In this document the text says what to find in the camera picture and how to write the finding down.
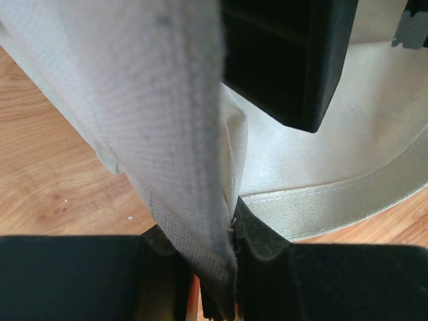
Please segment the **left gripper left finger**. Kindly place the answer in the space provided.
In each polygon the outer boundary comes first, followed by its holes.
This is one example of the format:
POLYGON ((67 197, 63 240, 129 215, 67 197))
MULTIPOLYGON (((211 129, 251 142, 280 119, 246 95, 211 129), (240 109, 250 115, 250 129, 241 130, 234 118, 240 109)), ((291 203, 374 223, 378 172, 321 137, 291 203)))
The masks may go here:
POLYGON ((197 285, 158 227, 1 238, 2 320, 195 320, 197 285))

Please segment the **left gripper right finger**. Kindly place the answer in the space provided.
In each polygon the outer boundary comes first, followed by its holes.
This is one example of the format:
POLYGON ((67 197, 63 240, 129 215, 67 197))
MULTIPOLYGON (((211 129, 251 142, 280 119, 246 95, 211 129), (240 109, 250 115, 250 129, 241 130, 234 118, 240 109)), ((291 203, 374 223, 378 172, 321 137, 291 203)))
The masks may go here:
POLYGON ((292 243, 235 209, 237 307, 245 320, 426 320, 427 250, 292 243))

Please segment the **beige canvas tote bag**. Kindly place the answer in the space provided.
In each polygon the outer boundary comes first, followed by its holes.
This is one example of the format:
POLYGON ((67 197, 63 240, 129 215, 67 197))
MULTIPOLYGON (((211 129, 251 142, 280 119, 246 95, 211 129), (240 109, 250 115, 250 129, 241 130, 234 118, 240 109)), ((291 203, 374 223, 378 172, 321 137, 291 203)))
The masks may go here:
POLYGON ((315 133, 225 85, 221 2, 2 1, 1 45, 127 176, 197 279, 204 317, 245 320, 238 201, 304 243, 427 186, 427 2, 357 1, 315 133))

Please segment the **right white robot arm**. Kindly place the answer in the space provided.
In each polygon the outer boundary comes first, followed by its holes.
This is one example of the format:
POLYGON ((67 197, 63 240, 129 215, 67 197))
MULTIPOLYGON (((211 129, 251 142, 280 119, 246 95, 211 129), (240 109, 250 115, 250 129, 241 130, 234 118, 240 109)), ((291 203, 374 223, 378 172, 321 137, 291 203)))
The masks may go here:
POLYGON ((224 83, 284 126, 315 133, 340 81, 357 1, 222 1, 224 83))

